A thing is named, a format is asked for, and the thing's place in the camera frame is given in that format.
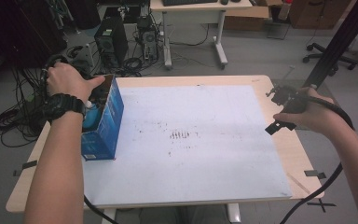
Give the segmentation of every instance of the black wristwatch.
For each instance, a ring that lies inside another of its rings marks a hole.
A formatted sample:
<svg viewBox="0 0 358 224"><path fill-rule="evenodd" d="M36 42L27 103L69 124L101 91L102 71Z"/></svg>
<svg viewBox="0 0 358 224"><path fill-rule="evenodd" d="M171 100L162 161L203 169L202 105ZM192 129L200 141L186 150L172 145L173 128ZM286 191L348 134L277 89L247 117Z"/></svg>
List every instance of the black wristwatch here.
<svg viewBox="0 0 358 224"><path fill-rule="evenodd" d="M43 115L49 121L60 118L67 111L74 111L86 115L86 106L83 101L69 94L58 93L48 98L43 107Z"/></svg>

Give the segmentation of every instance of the hand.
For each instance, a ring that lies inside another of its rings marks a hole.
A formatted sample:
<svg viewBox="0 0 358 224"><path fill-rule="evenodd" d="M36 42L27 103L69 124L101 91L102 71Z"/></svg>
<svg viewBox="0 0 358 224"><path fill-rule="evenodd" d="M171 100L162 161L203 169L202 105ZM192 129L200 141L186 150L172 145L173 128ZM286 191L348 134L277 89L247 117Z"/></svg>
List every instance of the hand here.
<svg viewBox="0 0 358 224"><path fill-rule="evenodd" d="M329 103L334 103L331 98L323 97L316 92L313 88L306 88L300 91L306 92L309 96L317 97L323 99ZM309 102L307 104L307 109L301 114L286 114L280 113L274 115L276 120L283 122L291 122L296 125L302 125L308 127L310 130L321 133L328 136L335 130L335 127L338 124L345 122L338 114L331 111L328 108L325 108L323 105L318 105L315 103Z"/></svg>
<svg viewBox="0 0 358 224"><path fill-rule="evenodd" d="M56 93L70 94L84 103L87 102L91 91L101 85L104 77L85 80L77 70L67 63L55 63L48 69L48 89L50 95Z"/></svg>

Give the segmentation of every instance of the white desk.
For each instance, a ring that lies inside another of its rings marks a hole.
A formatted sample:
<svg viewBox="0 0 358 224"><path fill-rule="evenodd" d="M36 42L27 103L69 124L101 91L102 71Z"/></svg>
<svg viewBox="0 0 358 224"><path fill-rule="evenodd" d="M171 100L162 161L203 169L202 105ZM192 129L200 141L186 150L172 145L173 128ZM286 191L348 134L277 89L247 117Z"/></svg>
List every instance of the white desk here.
<svg viewBox="0 0 358 224"><path fill-rule="evenodd" d="M225 14L228 9L241 9L251 7L248 0L241 0L239 3L229 1L227 5L222 5L220 0L216 3L204 3L183 6L165 7L162 0L150 0L150 9L162 12L162 23L164 31L164 62L168 69L172 69L170 40L167 36L167 25L171 23L218 23L217 36L213 37L222 68L228 63L225 52L223 51L221 38Z"/></svg>
<svg viewBox="0 0 358 224"><path fill-rule="evenodd" d="M224 76L224 77L126 77L117 79L118 86L124 87L178 87L178 86L198 86L198 85L212 85L212 86L226 86L226 85L249 85L255 90L255 97L261 107L263 118L267 124L273 121L272 115L281 110L280 107L273 104L269 98L266 97L266 92L272 88L272 84L266 76ZM29 161L38 160L43 145L48 135L49 126L46 125L41 133L34 150L30 156ZM279 158L281 159L282 168L286 174L287 181L292 191L290 199L300 199L308 196L321 186L317 177L307 177L304 174L305 170L313 170L307 154L301 143L298 140L296 132L288 130L280 130L272 136ZM13 192L7 202L7 211L9 212L23 212L25 208L26 198L32 182L35 167L25 169L21 177L13 189ZM257 199L270 201L269 197ZM141 203L127 203L127 204L106 204L100 205L101 208L124 208L124 207L144 207L144 206L162 206L162 205L183 205L183 204L200 204L200 203L239 203L249 202L246 199L225 199L225 200L204 200L200 201L186 201L186 202L141 202Z"/></svg>

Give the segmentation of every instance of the black stand pole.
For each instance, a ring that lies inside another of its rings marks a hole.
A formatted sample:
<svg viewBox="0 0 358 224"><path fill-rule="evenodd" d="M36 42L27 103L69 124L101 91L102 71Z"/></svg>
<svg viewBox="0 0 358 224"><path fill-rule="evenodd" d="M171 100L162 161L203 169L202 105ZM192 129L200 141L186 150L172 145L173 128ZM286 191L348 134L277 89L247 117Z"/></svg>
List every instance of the black stand pole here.
<svg viewBox="0 0 358 224"><path fill-rule="evenodd" d="M303 87L311 84L319 87L330 73L334 64L358 34L358 0L346 20L341 24L322 58L316 63Z"/></svg>

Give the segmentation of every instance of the gray floor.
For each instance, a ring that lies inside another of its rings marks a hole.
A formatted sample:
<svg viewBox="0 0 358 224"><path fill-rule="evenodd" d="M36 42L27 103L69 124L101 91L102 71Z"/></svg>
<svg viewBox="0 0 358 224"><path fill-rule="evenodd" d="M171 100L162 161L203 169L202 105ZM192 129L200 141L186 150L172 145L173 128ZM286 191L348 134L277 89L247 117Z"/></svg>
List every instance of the gray floor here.
<svg viewBox="0 0 358 224"><path fill-rule="evenodd" d="M171 41L197 43L205 36L205 29L200 25L170 26ZM316 61L302 63L307 55L306 44L313 36L313 31L290 29L284 40L267 38L268 26L260 32L225 31L222 43L228 58L226 69L221 70L216 54L213 52L212 38L216 27L211 25L208 40L197 47L172 46L173 70L167 71L156 64L143 72L148 76L209 76L209 75L267 75L271 79L281 78L289 65L296 67L289 79L304 80L316 64ZM129 39L133 26L126 25ZM318 31L312 42L326 46L331 40L333 31ZM83 31L81 35L69 35L68 47L83 45L93 40L92 31ZM358 58L358 45L354 45L348 55ZM334 95L339 104L351 116L358 132L358 67L353 71L341 63L337 74L328 77L325 86ZM15 104L15 81L8 64L0 68L0 113ZM338 165L338 157L331 144L322 136L306 130L296 131L314 168L330 176ZM19 143L19 132L5 135L5 141ZM27 161L34 144L25 147L9 148L0 143L0 223L22 223L22 214L11 214L6 211L7 199L18 178L13 176ZM340 223L357 224L358 215L345 175L328 189L323 197L325 212L321 206L303 205L288 223ZM242 223L264 224L279 223L295 202L242 203ZM140 210L121 211L117 215L120 223L138 223ZM101 223L101 219L86 212L85 223Z"/></svg>

